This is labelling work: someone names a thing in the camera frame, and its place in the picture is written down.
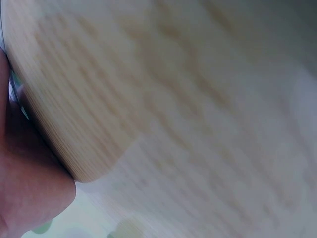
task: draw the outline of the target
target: wooden surface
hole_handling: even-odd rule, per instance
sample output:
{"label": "wooden surface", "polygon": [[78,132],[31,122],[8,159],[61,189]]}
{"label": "wooden surface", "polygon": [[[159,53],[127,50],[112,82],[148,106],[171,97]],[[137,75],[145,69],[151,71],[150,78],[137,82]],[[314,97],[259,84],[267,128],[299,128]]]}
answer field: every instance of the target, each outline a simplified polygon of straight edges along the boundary
{"label": "wooden surface", "polygon": [[317,233],[312,1],[2,0],[6,49],[78,187],[136,237]]}

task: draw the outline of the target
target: light wood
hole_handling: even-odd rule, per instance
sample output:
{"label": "light wood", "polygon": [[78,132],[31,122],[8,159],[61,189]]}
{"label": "light wood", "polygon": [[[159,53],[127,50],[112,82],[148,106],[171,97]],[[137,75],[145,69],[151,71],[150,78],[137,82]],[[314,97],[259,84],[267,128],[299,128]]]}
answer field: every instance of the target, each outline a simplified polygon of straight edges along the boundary
{"label": "light wood", "polygon": [[2,0],[2,20],[45,134],[77,180],[96,180],[79,188],[97,222],[132,219],[136,237],[310,238],[308,2]]}

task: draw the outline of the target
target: finger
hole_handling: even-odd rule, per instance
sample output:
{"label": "finger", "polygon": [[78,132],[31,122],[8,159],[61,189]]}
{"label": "finger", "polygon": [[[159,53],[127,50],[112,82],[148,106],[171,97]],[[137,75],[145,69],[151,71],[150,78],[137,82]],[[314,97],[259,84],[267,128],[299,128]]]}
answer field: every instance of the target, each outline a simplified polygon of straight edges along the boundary
{"label": "finger", "polygon": [[5,132],[5,115],[9,94],[9,64],[3,50],[0,50],[0,136]]}

